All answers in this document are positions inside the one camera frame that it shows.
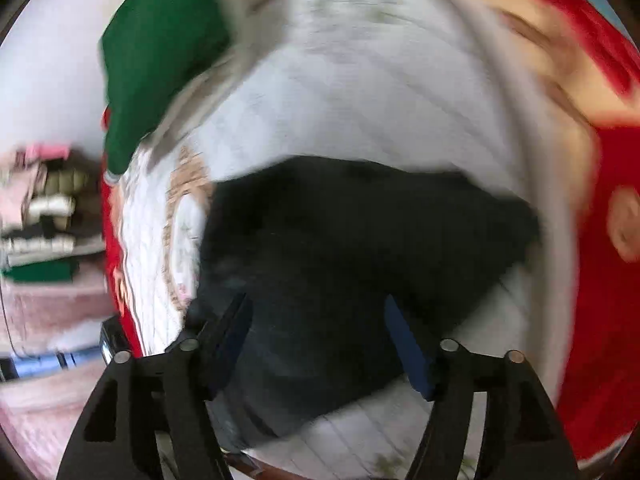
metal bolt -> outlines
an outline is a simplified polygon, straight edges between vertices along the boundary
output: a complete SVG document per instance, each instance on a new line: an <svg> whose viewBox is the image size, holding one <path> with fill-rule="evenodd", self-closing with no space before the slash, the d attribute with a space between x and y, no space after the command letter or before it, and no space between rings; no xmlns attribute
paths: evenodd
<svg viewBox="0 0 640 480"><path fill-rule="evenodd" d="M460 345L456 341L453 341L453 339L443 339L440 342L440 348L445 352L457 352Z"/></svg>
<svg viewBox="0 0 640 480"><path fill-rule="evenodd" d="M507 357L512 363L524 362L524 354L522 352L519 352L518 350L509 350L509 352L507 353Z"/></svg>
<svg viewBox="0 0 640 480"><path fill-rule="evenodd" d="M126 363L129 359L131 359L131 352L126 350L122 350L113 356L113 360L116 361L119 365Z"/></svg>
<svg viewBox="0 0 640 480"><path fill-rule="evenodd" d="M197 339L185 339L180 343L180 350L183 352L193 352L198 347Z"/></svg>

black device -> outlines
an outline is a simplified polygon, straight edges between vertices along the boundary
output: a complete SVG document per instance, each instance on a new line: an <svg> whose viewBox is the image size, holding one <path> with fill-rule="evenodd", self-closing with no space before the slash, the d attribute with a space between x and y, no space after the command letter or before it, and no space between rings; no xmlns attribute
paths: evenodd
<svg viewBox="0 0 640 480"><path fill-rule="evenodd" d="M230 379L253 317L243 294L223 318L164 354L114 355L66 448L58 480L162 479L156 431L173 443L180 480L231 480L207 414ZM407 316L422 347L426 329ZM487 392L476 480L576 480L578 468L540 380L521 352L502 358L440 342L426 370L434 406L407 480L455 480L475 392Z"/></svg>

white fabric liner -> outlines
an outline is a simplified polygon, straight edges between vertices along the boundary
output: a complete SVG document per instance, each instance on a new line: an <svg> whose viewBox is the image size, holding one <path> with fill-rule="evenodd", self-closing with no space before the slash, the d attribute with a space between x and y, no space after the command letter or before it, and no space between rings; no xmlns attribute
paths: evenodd
<svg viewBox="0 0 640 480"><path fill-rule="evenodd" d="M255 2L252 72L219 105L215 92L208 105L218 107L201 126L185 127L190 121L182 118L162 139L142 145L122 178L124 273L143 352L164 351L180 330L181 313L162 276L161 240L183 148L199 154L213 181L295 154L405 169L458 167L488 190L532 202L544 243L532 264L543 264L536 279L513 269L454 336L485 354L523 349L554 398L570 336L562 330L572 311L572 233L559 186L552 185L557 177L542 99L498 45L503 31L495 19L469 0ZM206 94L199 98L207 101ZM194 204L178 205L170 255L174 280L186 294L196 283L184 269L193 265L205 216ZM546 352L551 333L559 340ZM471 457L482 435L483 396L476 400ZM399 380L251 453L315 479L403 478L429 412Z"/></svg>

green fabric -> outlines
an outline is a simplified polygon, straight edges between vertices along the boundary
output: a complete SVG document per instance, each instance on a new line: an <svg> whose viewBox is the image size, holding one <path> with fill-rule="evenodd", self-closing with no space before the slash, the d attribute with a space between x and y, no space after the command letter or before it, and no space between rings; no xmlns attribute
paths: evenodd
<svg viewBox="0 0 640 480"><path fill-rule="evenodd" d="M70 282L76 270L78 263L71 259L12 267L3 270L2 274L15 283L60 283Z"/></svg>
<svg viewBox="0 0 640 480"><path fill-rule="evenodd" d="M172 98L230 43L217 0L125 0L102 35L107 169L123 174Z"/></svg>

white wall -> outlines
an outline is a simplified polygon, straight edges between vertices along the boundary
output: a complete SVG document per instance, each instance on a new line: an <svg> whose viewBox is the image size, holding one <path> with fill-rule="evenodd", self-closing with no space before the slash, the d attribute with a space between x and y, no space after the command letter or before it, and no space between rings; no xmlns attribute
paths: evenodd
<svg viewBox="0 0 640 480"><path fill-rule="evenodd" d="M0 45L0 152L34 140L102 154L98 42L124 0L31 0Z"/></svg>

